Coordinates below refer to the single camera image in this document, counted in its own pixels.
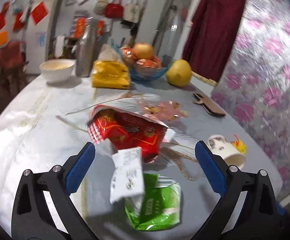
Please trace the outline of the white paper cup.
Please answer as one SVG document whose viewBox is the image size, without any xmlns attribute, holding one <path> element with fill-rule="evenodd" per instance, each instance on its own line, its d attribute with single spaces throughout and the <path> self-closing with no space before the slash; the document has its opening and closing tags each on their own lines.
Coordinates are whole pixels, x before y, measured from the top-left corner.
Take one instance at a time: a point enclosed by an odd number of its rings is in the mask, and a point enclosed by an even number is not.
<svg viewBox="0 0 290 240">
<path fill-rule="evenodd" d="M 207 145 L 211 152 L 222 157 L 228 166 L 235 165 L 239 169 L 244 167 L 246 155 L 241 154 L 223 135 L 210 136 Z"/>
</svg>

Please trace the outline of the green tea packet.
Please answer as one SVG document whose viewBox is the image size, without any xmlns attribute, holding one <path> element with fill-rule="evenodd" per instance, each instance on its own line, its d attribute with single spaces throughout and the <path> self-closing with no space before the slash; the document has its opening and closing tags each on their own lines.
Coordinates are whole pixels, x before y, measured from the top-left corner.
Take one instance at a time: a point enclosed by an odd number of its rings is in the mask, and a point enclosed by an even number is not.
<svg viewBox="0 0 290 240">
<path fill-rule="evenodd" d="M 181 187 L 159 174 L 145 173 L 144 194 L 125 198 L 125 213 L 139 231 L 167 230 L 180 223 Z"/>
</svg>

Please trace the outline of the white pink printed wrapper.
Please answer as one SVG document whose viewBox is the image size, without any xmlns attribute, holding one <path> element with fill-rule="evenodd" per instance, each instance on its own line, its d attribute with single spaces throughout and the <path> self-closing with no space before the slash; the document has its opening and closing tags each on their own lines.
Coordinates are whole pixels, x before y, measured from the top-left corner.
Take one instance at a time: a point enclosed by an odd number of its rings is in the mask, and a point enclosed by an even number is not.
<svg viewBox="0 0 290 240">
<path fill-rule="evenodd" d="M 110 184 L 110 203 L 122 198 L 142 196 L 145 193 L 142 148 L 134 147 L 118 150 L 112 155 L 115 166 Z"/>
</svg>

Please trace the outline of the red snack bag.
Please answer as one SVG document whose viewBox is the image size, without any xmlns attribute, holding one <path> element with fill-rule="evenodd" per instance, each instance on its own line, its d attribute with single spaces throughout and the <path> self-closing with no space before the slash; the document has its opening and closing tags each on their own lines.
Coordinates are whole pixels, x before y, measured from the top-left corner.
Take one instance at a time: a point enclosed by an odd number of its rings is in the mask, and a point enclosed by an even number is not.
<svg viewBox="0 0 290 240">
<path fill-rule="evenodd" d="M 159 155 L 168 126 L 150 118 L 107 105 L 96 106 L 90 114 L 88 133 L 95 144 L 108 139 L 118 150 L 142 149 L 145 163 Z"/>
</svg>

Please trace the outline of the pink clear candy wrapper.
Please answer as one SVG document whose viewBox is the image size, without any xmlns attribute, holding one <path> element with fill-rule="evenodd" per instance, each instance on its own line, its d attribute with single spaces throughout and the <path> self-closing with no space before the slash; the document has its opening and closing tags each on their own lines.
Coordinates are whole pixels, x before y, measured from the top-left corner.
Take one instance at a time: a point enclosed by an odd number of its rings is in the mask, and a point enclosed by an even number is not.
<svg viewBox="0 0 290 240">
<path fill-rule="evenodd" d="M 189 117 L 189 114 L 181 109 L 178 102 L 171 100 L 158 103 L 149 103 L 142 100 L 140 109 L 144 116 L 157 121 L 174 121 Z"/>
</svg>

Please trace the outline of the grey feather print tablecloth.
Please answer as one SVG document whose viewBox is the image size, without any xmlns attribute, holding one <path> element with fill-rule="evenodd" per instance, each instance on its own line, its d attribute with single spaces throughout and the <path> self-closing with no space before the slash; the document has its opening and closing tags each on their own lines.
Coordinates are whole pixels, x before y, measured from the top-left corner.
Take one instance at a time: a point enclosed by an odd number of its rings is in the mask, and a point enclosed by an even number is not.
<svg viewBox="0 0 290 240">
<path fill-rule="evenodd" d="M 104 101 L 130 111 L 137 111 L 143 98 L 180 103 L 188 117 L 171 122 L 170 127 L 192 140 L 184 144 L 174 140 L 175 151 L 193 153 L 197 141 L 206 141 L 214 134 L 229 140 L 238 136 L 248 147 L 243 170 L 252 173 L 266 170 L 274 192 L 279 193 L 282 178 L 263 150 L 229 115 L 214 118 L 193 104 L 194 92 L 196 88 L 192 85 L 179 89 L 158 79 L 146 85 L 131 85 L 133 96 L 124 100 L 121 90 L 94 89 L 89 79 L 73 77 L 64 84 L 50 86 L 43 77 L 36 78 L 0 115 L 0 225 L 7 233 L 11 232 L 14 198 L 24 170 L 46 172 L 77 154 L 90 141 L 86 124 L 91 106 Z M 170 163 L 144 167 L 146 172 L 167 176 L 181 186 L 181 220 L 169 230 L 137 231 L 127 219 L 124 204 L 110 203 L 114 164 L 106 153 L 97 153 L 80 189 L 71 199 L 100 239 L 190 239 L 215 207 L 219 195 L 213 192 L 199 164 L 184 160 L 184 166 L 194 181 L 186 179 Z"/>
</svg>

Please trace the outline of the red cloth side table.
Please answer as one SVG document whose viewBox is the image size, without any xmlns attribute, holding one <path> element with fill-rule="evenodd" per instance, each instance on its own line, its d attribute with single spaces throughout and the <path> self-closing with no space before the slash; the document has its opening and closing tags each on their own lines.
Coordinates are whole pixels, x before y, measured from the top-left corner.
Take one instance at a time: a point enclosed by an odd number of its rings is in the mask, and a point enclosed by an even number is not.
<svg viewBox="0 0 290 240">
<path fill-rule="evenodd" d="M 28 61 L 24 47 L 24 42 L 12 40 L 0 48 L 0 86 L 7 92 L 12 84 L 17 92 L 20 92 L 21 85 L 27 85 L 25 67 Z"/>
</svg>

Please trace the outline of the white ceramic bowl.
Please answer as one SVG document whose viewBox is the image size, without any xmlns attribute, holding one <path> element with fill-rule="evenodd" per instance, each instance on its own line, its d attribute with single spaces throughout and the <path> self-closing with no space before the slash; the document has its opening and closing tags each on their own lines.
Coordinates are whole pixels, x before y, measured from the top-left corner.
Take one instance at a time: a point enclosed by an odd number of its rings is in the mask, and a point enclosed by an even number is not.
<svg viewBox="0 0 290 240">
<path fill-rule="evenodd" d="M 59 83 L 70 78 L 75 65 L 75 60 L 53 59 L 42 63 L 39 69 L 41 70 L 42 77 L 48 83 Z"/>
</svg>

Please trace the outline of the yellow pomelo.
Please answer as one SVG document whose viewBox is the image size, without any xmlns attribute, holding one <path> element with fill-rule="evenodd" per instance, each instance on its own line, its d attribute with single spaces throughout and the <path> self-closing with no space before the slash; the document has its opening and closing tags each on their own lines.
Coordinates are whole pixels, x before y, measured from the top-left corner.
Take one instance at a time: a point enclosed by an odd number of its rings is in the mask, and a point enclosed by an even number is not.
<svg viewBox="0 0 290 240">
<path fill-rule="evenodd" d="M 176 60 L 166 71 L 167 82 L 176 87 L 186 87 L 192 78 L 192 70 L 185 60 Z"/>
</svg>

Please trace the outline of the steel water bottle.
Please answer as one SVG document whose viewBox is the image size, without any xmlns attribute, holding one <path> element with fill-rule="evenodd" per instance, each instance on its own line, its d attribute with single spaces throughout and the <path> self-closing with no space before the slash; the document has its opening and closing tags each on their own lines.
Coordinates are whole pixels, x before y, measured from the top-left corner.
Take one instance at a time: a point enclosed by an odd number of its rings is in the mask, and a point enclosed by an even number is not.
<svg viewBox="0 0 290 240">
<path fill-rule="evenodd" d="M 97 41 L 97 25 L 98 20 L 96 18 L 88 18 L 84 33 L 78 40 L 75 69 L 77 77 L 90 76 Z"/>
</svg>

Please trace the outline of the blue glass fruit bowl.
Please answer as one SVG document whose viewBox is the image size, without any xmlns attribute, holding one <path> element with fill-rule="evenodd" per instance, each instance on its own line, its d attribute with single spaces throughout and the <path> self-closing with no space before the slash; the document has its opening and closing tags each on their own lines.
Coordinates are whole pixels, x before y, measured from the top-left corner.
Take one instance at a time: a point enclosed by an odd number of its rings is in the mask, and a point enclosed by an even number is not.
<svg viewBox="0 0 290 240">
<path fill-rule="evenodd" d="M 133 48 L 124 45 L 120 48 L 122 61 L 129 67 L 130 76 L 135 81 L 152 81 L 163 76 L 169 66 L 164 66 L 157 56 L 151 59 L 138 59 Z"/>
</svg>

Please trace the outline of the dark red curtain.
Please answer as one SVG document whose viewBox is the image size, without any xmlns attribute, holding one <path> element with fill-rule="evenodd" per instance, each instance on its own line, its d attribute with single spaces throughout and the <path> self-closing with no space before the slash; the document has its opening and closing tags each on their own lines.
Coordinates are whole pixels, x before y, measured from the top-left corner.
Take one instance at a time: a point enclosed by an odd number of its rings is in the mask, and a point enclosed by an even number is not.
<svg viewBox="0 0 290 240">
<path fill-rule="evenodd" d="M 222 76 L 246 0 L 200 0 L 192 18 L 182 59 L 192 71 L 215 82 Z"/>
</svg>

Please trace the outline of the red orange gift box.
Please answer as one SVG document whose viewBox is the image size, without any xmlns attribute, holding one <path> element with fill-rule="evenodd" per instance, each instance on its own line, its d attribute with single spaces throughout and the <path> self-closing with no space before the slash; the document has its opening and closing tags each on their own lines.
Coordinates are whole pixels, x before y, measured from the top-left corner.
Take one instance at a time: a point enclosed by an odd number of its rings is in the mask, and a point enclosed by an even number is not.
<svg viewBox="0 0 290 240">
<path fill-rule="evenodd" d="M 86 23 L 87 23 L 86 18 L 83 18 L 83 17 L 77 18 L 77 22 L 76 22 L 74 34 L 73 34 L 74 38 L 80 38 L 82 36 Z M 97 23 L 97 37 L 100 37 L 102 35 L 103 28 L 104 28 L 104 21 L 99 20 Z"/>
</svg>

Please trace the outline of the white refrigerator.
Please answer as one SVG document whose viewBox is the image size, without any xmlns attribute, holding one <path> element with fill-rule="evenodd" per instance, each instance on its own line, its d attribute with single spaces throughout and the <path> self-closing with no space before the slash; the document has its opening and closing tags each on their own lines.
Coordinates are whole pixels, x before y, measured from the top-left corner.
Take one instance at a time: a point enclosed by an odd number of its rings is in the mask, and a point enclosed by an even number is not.
<svg viewBox="0 0 290 240">
<path fill-rule="evenodd" d="M 25 32 L 26 73 L 39 75 L 48 58 L 59 0 L 33 0 Z"/>
</svg>

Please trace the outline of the red handbag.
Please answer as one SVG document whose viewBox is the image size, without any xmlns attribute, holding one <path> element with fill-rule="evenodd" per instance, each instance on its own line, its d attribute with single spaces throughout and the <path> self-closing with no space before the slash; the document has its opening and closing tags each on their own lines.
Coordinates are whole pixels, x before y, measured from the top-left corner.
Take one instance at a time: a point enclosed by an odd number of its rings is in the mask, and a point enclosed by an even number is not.
<svg viewBox="0 0 290 240">
<path fill-rule="evenodd" d="M 104 15 L 106 18 L 120 19 L 123 17 L 124 7 L 122 6 L 122 0 L 112 0 L 105 7 Z"/>
</svg>

